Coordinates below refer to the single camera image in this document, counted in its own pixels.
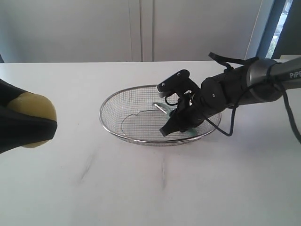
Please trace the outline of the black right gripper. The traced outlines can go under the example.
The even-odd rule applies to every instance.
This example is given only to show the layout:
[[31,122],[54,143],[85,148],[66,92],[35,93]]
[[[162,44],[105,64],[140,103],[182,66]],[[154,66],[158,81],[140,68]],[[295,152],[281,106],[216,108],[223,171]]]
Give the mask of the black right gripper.
[[176,94],[179,96],[179,104],[177,109],[170,113],[166,124],[159,130],[163,136],[175,132],[186,132],[188,127],[197,127],[205,118],[212,116],[201,93]]

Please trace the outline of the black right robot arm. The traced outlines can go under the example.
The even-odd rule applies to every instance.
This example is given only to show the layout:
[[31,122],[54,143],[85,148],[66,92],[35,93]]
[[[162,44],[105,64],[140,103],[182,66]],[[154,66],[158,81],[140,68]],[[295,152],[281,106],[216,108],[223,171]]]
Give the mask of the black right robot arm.
[[203,122],[218,128],[209,118],[225,109],[232,109],[234,121],[236,109],[241,105],[267,103],[283,97],[293,132],[297,133],[286,90],[301,86],[301,59],[284,63],[273,59],[248,60],[218,57],[225,67],[223,73],[206,78],[200,86],[190,79],[190,72],[182,69],[157,85],[161,98],[176,94],[176,108],[166,124],[159,130],[163,136],[185,132]]

